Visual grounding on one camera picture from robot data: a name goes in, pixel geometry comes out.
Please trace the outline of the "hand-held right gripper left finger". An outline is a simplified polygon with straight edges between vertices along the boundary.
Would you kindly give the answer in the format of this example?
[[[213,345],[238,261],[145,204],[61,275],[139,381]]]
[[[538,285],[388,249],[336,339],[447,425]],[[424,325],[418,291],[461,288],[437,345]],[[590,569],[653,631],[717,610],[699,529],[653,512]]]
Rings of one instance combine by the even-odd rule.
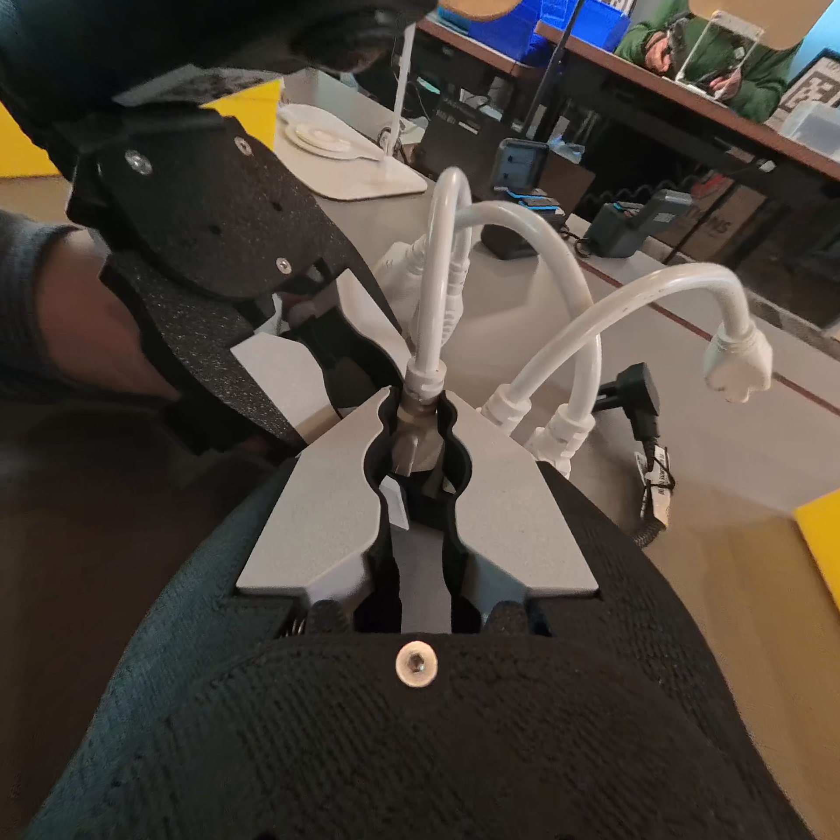
[[[398,595],[381,484],[391,469],[399,394],[386,386],[307,447],[238,577],[237,591],[336,601],[354,612]]]

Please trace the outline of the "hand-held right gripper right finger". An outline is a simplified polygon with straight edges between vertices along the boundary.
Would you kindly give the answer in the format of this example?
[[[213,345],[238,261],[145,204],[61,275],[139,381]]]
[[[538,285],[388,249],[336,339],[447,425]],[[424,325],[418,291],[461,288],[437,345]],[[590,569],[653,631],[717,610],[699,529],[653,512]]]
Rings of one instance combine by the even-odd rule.
[[[454,392],[441,396],[444,577],[489,614],[501,602],[591,596],[599,586],[537,461]]]

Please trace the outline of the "person's left hand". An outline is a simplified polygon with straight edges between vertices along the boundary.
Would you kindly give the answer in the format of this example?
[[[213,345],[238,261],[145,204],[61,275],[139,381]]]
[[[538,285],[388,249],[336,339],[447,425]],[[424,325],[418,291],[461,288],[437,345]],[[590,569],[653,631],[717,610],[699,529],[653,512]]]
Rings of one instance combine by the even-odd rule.
[[[47,356],[79,385],[172,402],[177,390],[146,358],[136,321],[101,281],[105,261],[85,229],[70,231],[50,247],[35,293]]]

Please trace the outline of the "yellow plastic bin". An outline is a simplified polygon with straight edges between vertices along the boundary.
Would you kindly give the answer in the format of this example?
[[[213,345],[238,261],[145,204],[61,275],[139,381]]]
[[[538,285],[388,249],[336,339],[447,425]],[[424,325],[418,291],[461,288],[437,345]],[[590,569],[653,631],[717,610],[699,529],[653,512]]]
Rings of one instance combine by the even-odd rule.
[[[794,521],[836,608],[839,608],[839,489],[794,510]]]
[[[236,118],[245,131],[269,148],[273,147],[277,107],[282,79],[218,99],[207,105],[227,117]],[[1,106],[1,178],[58,175],[47,153],[19,128],[4,105]]]

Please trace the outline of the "white document stand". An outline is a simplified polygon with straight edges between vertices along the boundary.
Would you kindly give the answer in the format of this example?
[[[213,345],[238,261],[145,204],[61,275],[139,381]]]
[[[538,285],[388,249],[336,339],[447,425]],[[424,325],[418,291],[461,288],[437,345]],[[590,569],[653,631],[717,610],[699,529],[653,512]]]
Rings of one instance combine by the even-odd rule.
[[[405,34],[393,109],[320,70],[283,78],[274,153],[316,196],[354,203],[425,193],[424,178],[396,155],[414,34],[414,26]]]

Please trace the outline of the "black box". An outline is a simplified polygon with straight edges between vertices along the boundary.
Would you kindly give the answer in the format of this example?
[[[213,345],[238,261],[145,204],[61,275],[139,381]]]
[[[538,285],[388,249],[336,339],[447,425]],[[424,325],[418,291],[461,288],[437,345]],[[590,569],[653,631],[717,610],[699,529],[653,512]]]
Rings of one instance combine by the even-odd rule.
[[[460,89],[444,85],[414,157],[413,168],[436,181],[459,168],[473,190],[488,185],[502,141],[516,137],[511,126],[460,100]]]

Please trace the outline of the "black battery case blue trim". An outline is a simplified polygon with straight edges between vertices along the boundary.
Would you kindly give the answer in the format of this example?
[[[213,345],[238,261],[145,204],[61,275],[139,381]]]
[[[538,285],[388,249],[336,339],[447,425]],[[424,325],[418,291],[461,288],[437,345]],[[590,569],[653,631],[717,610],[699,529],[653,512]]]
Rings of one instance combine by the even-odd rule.
[[[539,180],[549,159],[546,143],[507,138],[500,142],[482,201],[499,201],[523,207],[530,215],[549,223],[561,234],[566,213],[557,199],[539,187]],[[481,243],[496,258],[509,261],[536,256],[536,251],[520,234],[496,224],[487,224],[480,234]]]

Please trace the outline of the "black battery charger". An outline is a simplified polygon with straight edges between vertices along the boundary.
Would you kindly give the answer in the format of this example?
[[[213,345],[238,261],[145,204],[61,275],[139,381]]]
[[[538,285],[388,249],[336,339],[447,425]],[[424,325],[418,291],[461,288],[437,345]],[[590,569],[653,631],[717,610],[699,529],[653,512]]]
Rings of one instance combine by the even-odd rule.
[[[645,204],[614,201],[604,204],[584,236],[589,253],[606,259],[632,257],[646,239],[671,228],[694,206],[687,192],[657,191]]]

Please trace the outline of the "wooden-top table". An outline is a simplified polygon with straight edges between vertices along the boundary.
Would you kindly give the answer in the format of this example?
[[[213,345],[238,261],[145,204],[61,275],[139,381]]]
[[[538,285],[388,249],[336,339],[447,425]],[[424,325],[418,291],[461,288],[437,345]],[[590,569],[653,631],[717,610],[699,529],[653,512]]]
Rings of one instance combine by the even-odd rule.
[[[425,17],[419,21],[416,28],[442,41],[456,51],[467,54],[482,64],[499,71],[503,76],[533,80],[539,79],[542,75],[540,68],[517,62],[509,56],[505,56],[499,51],[447,27],[436,18]]]
[[[537,32],[553,45],[562,34],[547,24]],[[774,210],[737,248],[739,260],[791,212],[838,198],[838,163],[573,36],[543,100],[555,124],[568,100],[767,196]]]

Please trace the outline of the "black tripod stand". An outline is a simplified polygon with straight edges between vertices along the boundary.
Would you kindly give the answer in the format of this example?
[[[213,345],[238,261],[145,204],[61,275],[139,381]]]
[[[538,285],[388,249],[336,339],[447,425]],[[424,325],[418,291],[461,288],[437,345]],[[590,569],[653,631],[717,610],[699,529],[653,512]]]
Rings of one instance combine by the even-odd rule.
[[[526,117],[522,124],[522,134],[526,135],[528,130],[534,128],[534,132],[532,135],[532,140],[534,142],[546,143],[551,135],[552,127],[556,122],[556,119],[552,118],[553,106],[551,106],[550,104],[545,107],[545,111],[540,120],[537,120],[537,111],[543,105],[543,100],[546,98],[550,98],[550,91],[552,89],[552,85],[554,84],[555,79],[561,72],[561,65],[564,59],[565,47],[568,43],[568,40],[571,37],[572,32],[574,31],[574,26],[578,17],[580,16],[581,10],[584,5],[585,1],[577,1],[575,3],[574,10],[570,16],[570,19],[565,29],[562,31],[560,39],[558,40],[557,44],[553,49],[553,53],[549,60],[549,64],[547,65],[545,71],[542,74],[537,89],[528,107]]]

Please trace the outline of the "blue plastic bin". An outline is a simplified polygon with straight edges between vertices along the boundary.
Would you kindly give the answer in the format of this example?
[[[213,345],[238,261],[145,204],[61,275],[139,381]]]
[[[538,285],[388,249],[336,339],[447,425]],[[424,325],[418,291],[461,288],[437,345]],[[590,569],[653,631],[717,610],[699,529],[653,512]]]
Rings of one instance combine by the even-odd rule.
[[[576,4],[575,1],[520,2],[502,17],[486,22],[469,22],[466,34],[519,63],[543,67],[550,59],[552,47],[545,37],[538,35],[537,25],[546,24],[564,30]],[[626,2],[615,5],[584,1],[571,34],[591,46],[612,52],[629,25]]]

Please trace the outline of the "cardboard box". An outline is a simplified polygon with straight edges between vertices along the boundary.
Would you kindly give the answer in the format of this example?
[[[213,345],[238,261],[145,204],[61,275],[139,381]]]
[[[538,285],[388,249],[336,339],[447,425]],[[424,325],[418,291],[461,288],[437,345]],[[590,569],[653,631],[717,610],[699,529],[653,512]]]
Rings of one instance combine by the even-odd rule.
[[[698,200],[690,217],[690,236],[680,253],[695,261],[712,261],[732,245],[769,198],[745,185],[721,178],[715,191]]]

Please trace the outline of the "clear acrylic stand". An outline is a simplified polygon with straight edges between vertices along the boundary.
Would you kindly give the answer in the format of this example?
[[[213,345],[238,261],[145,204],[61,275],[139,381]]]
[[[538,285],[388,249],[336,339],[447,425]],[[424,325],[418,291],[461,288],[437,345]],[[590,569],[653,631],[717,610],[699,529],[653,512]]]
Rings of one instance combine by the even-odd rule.
[[[730,47],[729,61],[722,67],[709,70],[704,75],[687,76],[697,64],[697,56],[705,52],[708,43],[716,33],[725,33]],[[693,91],[710,102],[722,104],[726,98],[727,85],[735,77],[741,80],[741,69],[756,46],[763,40],[765,29],[730,12],[715,11],[709,16],[696,43],[691,47],[680,65],[676,67],[675,83]]]

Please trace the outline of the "clear plastic box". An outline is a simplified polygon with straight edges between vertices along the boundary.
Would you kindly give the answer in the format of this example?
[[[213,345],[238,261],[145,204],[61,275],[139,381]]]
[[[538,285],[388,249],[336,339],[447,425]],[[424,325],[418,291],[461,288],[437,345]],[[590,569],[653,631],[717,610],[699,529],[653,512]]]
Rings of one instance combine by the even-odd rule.
[[[839,163],[839,107],[810,100],[797,104],[779,134]]]

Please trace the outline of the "framed marker print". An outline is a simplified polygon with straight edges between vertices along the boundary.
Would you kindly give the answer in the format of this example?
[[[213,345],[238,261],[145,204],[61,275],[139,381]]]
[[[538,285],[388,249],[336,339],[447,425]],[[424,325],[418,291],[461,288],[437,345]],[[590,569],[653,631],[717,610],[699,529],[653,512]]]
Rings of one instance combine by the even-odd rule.
[[[780,100],[777,113],[786,119],[804,102],[836,107],[839,99],[839,54],[825,49],[793,78]]]

